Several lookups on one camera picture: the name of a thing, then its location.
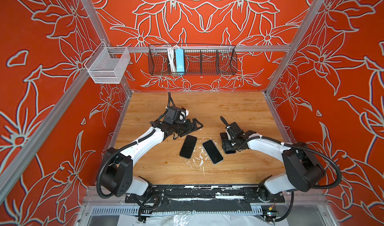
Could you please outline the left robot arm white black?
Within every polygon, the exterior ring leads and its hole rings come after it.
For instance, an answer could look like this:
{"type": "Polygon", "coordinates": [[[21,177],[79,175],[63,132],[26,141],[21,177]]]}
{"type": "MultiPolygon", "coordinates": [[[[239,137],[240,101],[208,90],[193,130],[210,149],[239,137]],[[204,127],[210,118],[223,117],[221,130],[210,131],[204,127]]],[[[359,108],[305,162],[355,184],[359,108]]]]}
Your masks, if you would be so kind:
{"type": "Polygon", "coordinates": [[[150,128],[139,138],[119,149],[109,148],[96,176],[97,194],[102,199],[125,194],[146,197],[151,183],[133,176],[138,160],[150,149],[172,136],[174,140],[190,135],[204,127],[196,118],[188,118],[189,111],[177,107],[168,93],[165,112],[150,122],[150,128]]]}

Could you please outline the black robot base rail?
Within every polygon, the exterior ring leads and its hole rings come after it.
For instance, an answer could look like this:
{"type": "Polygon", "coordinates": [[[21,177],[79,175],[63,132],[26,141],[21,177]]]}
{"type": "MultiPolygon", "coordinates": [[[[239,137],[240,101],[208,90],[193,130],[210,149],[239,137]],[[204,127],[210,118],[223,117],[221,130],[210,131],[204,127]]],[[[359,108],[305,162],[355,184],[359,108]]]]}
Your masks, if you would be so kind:
{"type": "Polygon", "coordinates": [[[157,205],[154,213],[222,212],[256,213],[256,206],[285,203],[282,193],[268,202],[258,196],[258,185],[153,185],[142,196],[126,194],[126,203],[138,200],[147,208],[157,205]]]}

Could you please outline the phone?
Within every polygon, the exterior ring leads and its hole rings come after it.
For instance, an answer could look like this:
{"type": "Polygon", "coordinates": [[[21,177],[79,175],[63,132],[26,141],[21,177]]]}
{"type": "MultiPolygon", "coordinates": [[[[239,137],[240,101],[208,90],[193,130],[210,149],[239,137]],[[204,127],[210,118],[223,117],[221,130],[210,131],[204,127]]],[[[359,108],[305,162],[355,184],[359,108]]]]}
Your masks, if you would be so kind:
{"type": "Polygon", "coordinates": [[[225,154],[234,154],[236,150],[232,147],[232,143],[228,138],[227,133],[220,133],[222,140],[222,149],[225,154]]]}

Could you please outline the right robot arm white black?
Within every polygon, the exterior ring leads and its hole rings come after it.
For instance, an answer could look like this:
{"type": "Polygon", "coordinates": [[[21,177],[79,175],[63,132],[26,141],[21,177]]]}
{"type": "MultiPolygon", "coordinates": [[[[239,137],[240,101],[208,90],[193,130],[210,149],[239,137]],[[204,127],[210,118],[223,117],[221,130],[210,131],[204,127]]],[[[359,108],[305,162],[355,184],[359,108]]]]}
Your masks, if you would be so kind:
{"type": "Polygon", "coordinates": [[[310,189],[332,189],[343,179],[340,167],[330,157],[313,150],[307,144],[285,143],[263,136],[255,131],[243,131],[237,123],[228,123],[221,116],[220,120],[226,126],[226,146],[234,151],[253,150],[269,155],[281,162],[285,172],[278,176],[269,176],[258,184],[257,197],[263,202],[269,202],[282,192],[308,192],[310,189]],[[319,185],[326,176],[326,170],[317,157],[321,157],[331,165],[336,173],[336,179],[327,185],[319,185]]]}

